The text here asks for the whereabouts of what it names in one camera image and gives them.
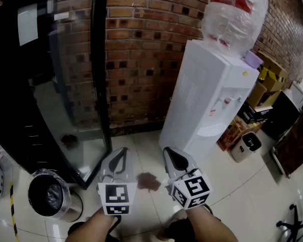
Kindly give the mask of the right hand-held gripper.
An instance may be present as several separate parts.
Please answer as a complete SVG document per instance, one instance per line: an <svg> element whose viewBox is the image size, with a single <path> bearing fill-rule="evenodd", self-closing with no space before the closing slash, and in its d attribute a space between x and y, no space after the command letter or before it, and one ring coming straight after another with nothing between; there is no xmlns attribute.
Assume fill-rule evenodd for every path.
<svg viewBox="0 0 303 242"><path fill-rule="evenodd" d="M193 157L174 147L165 147L163 156L166 172L172 178L169 183L172 199L183 209L204 205L213 189L208 176L197 168Z"/></svg>

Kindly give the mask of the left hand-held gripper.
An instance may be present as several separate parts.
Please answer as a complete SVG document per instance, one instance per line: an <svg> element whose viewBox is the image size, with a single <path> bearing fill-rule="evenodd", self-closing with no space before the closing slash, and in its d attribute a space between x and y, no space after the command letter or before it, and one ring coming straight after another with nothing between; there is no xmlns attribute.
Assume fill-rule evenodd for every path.
<svg viewBox="0 0 303 242"><path fill-rule="evenodd" d="M97 191L106 215L131 214L137 190L133 180L131 152L127 147L112 151L101 164Z"/></svg>

